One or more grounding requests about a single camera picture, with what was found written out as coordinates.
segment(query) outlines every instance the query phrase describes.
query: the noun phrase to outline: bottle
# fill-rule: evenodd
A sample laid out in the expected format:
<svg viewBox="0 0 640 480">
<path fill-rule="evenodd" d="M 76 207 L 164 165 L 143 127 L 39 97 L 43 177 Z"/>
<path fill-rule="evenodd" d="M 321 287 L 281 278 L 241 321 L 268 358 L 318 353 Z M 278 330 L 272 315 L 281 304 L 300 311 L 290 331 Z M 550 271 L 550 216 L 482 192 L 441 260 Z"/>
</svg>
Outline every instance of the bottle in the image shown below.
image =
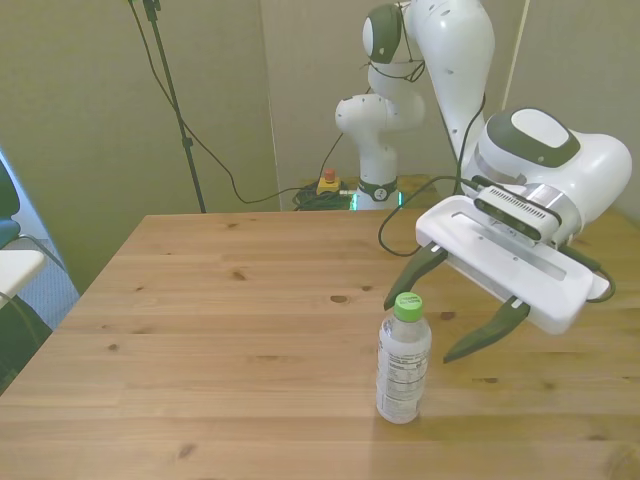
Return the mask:
<svg viewBox="0 0 640 480">
<path fill-rule="evenodd" d="M 376 403 L 382 417 L 402 424 L 418 416 L 430 352 L 431 328 L 422 315 L 422 299 L 401 293 L 380 327 Z"/>
</svg>

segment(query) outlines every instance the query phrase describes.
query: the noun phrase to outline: white robotic arm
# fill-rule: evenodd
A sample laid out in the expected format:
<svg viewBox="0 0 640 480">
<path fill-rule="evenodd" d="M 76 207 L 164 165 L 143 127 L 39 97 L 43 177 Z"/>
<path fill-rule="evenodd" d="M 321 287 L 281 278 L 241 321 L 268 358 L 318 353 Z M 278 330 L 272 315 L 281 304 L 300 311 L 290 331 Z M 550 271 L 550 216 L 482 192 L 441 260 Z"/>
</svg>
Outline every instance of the white robotic arm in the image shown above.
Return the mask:
<svg viewBox="0 0 640 480">
<path fill-rule="evenodd" d="M 447 134 L 462 160 L 465 193 L 474 197 L 445 199 L 418 220 L 416 237 L 423 248 L 392 287 L 385 308 L 446 261 L 505 303 L 489 324 L 461 339 L 445 361 L 498 341 L 527 318 L 548 333 L 566 331 L 585 302 L 609 286 L 595 274 L 599 264 L 568 244 L 626 186 L 629 151 L 613 137 L 573 132 L 535 108 L 501 112 L 486 124 L 481 114 L 472 120 L 482 104 L 494 51 L 491 22 L 478 0 L 413 0 L 379 7 L 365 24 L 364 43 L 371 59 L 370 83 L 382 97 L 371 100 L 377 98 L 384 108 L 365 111 L 368 98 L 357 97 L 343 101 L 337 117 L 359 147 L 362 177 L 395 182 L 395 154 L 385 157 L 382 152 L 390 147 L 371 146 L 379 132 L 414 127 L 422 119 L 424 104 L 410 83 L 388 78 L 410 69 L 399 52 L 402 45 L 411 51 L 417 44 Z M 384 175 L 377 174 L 380 165 Z M 365 187 L 368 183 L 361 181 Z M 375 187 L 359 189 L 358 195 L 372 198 L 360 204 L 388 208 L 372 195 Z"/>
</svg>

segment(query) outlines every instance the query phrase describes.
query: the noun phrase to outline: light stand pole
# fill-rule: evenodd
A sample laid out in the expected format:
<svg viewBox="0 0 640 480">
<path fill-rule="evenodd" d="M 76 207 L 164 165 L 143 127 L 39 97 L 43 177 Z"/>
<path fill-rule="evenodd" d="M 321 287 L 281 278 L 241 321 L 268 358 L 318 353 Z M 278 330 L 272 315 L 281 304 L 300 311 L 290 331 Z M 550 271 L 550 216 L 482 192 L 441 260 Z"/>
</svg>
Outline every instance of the light stand pole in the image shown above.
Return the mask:
<svg viewBox="0 0 640 480">
<path fill-rule="evenodd" d="M 204 199 L 202 198 L 202 190 L 200 190 L 198 172 L 196 171 L 196 166 L 193 162 L 193 154 L 191 153 L 193 140 L 187 136 L 187 132 L 184 128 L 184 121 L 182 120 L 182 114 L 180 113 L 180 107 L 178 106 L 178 97 L 176 96 L 176 90 L 173 87 L 173 80 L 171 79 L 171 72 L 169 71 L 169 63 L 167 62 L 167 56 L 164 53 L 162 39 L 160 38 L 160 31 L 158 30 L 158 15 L 156 12 L 160 11 L 160 0 L 142 0 L 142 2 L 144 4 L 144 10 L 147 13 L 147 19 L 151 22 L 151 28 L 153 28 L 153 34 L 156 37 L 160 60 L 162 61 L 162 67 L 164 68 L 164 75 L 167 77 L 167 86 L 169 87 L 169 94 L 171 95 L 171 103 L 173 104 L 173 109 L 176 112 L 176 118 L 178 119 L 178 126 L 180 127 L 180 134 L 182 135 L 182 146 L 184 147 L 184 152 L 187 155 L 187 162 L 189 163 L 191 178 L 193 179 L 193 188 L 195 189 L 196 196 L 198 197 L 200 212 L 207 213 L 207 209 L 204 205 Z"/>
</svg>

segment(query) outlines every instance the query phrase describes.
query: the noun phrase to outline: wood grain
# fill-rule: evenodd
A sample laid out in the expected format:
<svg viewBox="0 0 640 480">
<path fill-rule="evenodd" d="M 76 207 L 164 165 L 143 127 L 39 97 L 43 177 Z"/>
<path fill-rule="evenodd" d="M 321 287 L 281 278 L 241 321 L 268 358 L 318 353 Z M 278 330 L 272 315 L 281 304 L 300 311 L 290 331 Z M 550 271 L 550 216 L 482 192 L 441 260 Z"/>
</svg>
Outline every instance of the wood grain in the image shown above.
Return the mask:
<svg viewBox="0 0 640 480">
<path fill-rule="evenodd" d="M 413 247 L 420 213 L 387 241 Z M 639 232 L 607 213 L 576 242 L 619 293 L 567 334 L 526 324 L 446 366 L 498 304 L 449 267 L 424 278 L 427 392 L 397 427 L 374 399 L 405 263 L 383 215 L 145 218 L 0 397 L 0 478 L 640 478 Z"/>
</svg>

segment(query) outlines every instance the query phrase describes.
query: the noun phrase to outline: wall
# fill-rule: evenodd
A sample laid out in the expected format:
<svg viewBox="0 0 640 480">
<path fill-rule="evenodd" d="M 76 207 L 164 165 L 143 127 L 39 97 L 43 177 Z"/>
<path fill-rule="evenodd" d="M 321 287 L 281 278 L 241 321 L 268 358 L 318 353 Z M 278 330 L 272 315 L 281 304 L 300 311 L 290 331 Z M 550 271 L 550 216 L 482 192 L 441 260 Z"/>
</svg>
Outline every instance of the wall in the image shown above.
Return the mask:
<svg viewBox="0 0 640 480">
<path fill-rule="evenodd" d="M 535 0 L 527 14 L 509 106 L 535 105 L 569 128 L 622 140 L 633 178 L 617 206 L 640 221 L 640 3 Z"/>
<path fill-rule="evenodd" d="M 274 192 L 258 0 L 165 0 L 159 15 L 185 118 L 246 197 Z M 144 215 L 198 210 L 175 116 L 124 0 L 3 0 L 0 31 L 0 146 L 84 290 Z M 195 156 L 210 211 L 277 208 L 241 205 Z"/>
<path fill-rule="evenodd" d="M 368 87 L 368 60 L 362 27 L 380 0 L 262 0 L 269 91 L 280 187 L 300 186 L 318 175 L 320 164 L 340 133 L 338 102 Z M 503 100 L 522 17 L 524 0 L 484 0 L 493 22 L 496 52 L 487 85 L 491 114 Z M 420 81 L 427 102 L 426 124 L 393 134 L 403 174 L 453 173 L 454 160 L 428 76 Z M 358 175 L 358 154 L 349 139 L 334 152 L 330 166 Z M 283 196 L 283 208 L 290 208 Z"/>
</svg>

